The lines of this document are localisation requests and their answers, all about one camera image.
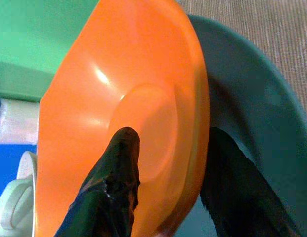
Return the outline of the white plastic container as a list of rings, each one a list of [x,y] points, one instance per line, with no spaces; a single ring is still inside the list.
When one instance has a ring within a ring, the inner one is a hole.
[[[0,144],[36,145],[39,103],[0,98]]]

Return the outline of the orange plastic bowl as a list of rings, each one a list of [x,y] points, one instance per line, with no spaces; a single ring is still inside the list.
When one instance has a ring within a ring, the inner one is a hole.
[[[99,0],[40,100],[35,237],[52,237],[114,133],[140,137],[132,237],[171,237],[204,177],[210,100],[176,0]]]

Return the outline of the white mug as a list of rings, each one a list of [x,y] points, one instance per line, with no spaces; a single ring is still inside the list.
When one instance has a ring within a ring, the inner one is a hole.
[[[34,237],[36,180],[37,155],[26,151],[0,196],[0,237]]]

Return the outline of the blue plastic plate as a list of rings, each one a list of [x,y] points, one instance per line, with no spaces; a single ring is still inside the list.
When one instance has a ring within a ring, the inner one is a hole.
[[[16,179],[22,154],[25,151],[36,153],[36,145],[0,145],[0,196],[6,185]]]

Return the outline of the dark green plastic plate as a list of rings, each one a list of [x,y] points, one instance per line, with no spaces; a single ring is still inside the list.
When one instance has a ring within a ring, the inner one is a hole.
[[[229,27],[190,15],[207,67],[211,128],[228,133],[307,237],[307,118],[276,67]],[[217,237],[201,197],[175,237]]]

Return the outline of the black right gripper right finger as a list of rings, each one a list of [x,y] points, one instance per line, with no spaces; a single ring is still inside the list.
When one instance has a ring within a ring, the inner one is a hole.
[[[209,131],[200,197],[217,237],[303,237],[254,163],[216,127]]]

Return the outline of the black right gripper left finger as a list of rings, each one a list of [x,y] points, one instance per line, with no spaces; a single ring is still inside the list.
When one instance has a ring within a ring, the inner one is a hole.
[[[140,185],[140,138],[119,129],[94,165],[54,237],[130,237]]]

